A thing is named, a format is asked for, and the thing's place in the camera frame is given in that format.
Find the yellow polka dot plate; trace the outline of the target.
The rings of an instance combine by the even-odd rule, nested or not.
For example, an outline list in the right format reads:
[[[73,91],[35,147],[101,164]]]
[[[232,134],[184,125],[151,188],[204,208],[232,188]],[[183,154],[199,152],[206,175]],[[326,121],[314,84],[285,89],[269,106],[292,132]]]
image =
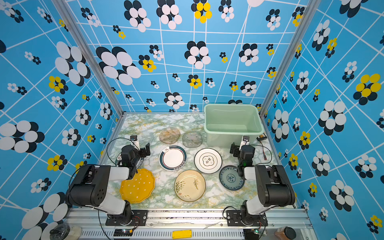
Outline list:
[[[121,183],[120,194],[123,200],[138,204],[149,198],[155,189],[155,177],[147,169],[138,169],[131,180]]]

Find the white black rimmed plate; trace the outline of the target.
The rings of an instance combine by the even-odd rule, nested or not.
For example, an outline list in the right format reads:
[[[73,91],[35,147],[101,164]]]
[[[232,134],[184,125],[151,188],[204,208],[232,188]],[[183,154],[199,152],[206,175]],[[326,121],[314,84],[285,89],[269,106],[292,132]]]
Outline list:
[[[221,169],[223,159],[218,151],[205,148],[195,154],[194,163],[201,173],[214,174]]]

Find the green rimmed white plate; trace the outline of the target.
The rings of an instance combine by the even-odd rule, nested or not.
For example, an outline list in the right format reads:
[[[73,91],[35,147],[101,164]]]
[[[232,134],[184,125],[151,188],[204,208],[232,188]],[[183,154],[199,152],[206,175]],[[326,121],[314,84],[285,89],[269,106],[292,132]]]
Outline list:
[[[169,146],[159,155],[160,166],[167,171],[177,171],[187,162],[187,153],[180,146]]]

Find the greenish clear glass plate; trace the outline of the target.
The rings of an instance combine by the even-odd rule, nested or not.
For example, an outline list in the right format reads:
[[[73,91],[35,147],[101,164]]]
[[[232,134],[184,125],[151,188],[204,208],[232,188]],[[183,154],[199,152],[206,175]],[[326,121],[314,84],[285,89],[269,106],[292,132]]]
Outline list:
[[[197,148],[203,143],[203,136],[196,131],[187,131],[182,136],[182,142],[187,148]]]

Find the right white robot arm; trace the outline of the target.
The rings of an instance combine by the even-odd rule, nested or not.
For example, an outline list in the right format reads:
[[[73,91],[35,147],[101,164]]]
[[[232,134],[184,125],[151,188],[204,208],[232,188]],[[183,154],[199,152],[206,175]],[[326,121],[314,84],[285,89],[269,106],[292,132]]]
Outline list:
[[[236,169],[240,179],[257,184],[257,196],[244,201],[240,208],[244,225],[251,226],[260,222],[264,213],[270,209],[295,204],[295,193],[283,166],[254,165],[255,148],[251,145],[232,144],[230,153],[238,158]]]

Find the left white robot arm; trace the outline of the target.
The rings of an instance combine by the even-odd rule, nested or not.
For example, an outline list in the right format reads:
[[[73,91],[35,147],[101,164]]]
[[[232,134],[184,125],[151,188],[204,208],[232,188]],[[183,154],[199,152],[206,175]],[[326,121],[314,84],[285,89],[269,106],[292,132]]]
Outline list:
[[[143,226],[147,211],[134,212],[128,200],[108,193],[108,183],[132,180],[138,172],[138,162],[151,155],[150,144],[136,149],[134,145],[122,148],[122,159],[116,167],[109,165],[84,165],[74,173],[66,193],[70,206],[93,208],[107,214],[107,226]]]

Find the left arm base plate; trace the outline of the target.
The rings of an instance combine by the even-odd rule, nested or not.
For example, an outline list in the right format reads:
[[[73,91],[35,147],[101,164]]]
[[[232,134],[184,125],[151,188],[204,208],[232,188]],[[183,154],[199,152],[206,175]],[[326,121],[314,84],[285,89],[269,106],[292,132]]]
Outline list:
[[[147,218],[148,210],[131,210],[130,212],[121,215],[107,215],[106,226],[145,226]]]

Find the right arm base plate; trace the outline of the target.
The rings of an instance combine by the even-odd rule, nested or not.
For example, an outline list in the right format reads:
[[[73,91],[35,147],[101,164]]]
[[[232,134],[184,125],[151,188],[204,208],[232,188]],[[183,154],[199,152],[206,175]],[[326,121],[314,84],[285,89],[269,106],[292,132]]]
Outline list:
[[[249,215],[239,210],[226,210],[224,214],[229,227],[267,227],[266,214]]]

